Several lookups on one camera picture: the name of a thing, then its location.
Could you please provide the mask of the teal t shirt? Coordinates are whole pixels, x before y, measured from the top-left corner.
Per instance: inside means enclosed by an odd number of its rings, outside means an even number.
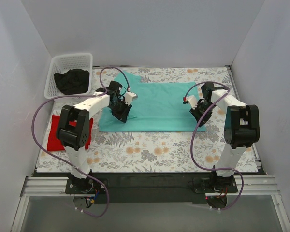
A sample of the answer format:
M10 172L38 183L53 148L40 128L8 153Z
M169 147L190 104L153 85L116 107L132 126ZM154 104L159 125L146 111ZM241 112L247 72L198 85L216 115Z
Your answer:
M141 77L129 72L115 78L122 86L130 86L138 98L132 102L126 123L116 119L104 108L99 119L101 132L193 132L197 121L191 106L183 97L195 82L142 83Z

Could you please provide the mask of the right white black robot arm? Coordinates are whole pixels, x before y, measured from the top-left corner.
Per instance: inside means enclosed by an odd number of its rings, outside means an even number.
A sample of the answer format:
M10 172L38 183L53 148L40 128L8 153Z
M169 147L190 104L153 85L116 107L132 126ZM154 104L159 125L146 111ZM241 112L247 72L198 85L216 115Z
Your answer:
M190 113L197 121L196 128L203 126L212 116L215 107L225 112L223 136L225 146L219 161L208 168L206 177L192 181L197 193L236 190L234 174L236 165L245 150L260 138L259 109L248 105L230 94L230 88L218 82L200 82L203 97L185 94L184 104L190 104Z

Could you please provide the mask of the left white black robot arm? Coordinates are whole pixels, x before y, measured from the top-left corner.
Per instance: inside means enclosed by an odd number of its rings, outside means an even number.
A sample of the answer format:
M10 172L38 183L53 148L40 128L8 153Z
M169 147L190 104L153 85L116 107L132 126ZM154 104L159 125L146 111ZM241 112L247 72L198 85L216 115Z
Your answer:
M99 88L94 95L73 106L65 105L61 109L56 136L68 154L72 171L69 179L82 193L93 189L93 181L88 177L91 168L86 159L86 143L91 128L90 120L104 108L110 108L111 114L126 123L132 101L138 95L129 89L121 94L123 86L111 81L107 88Z

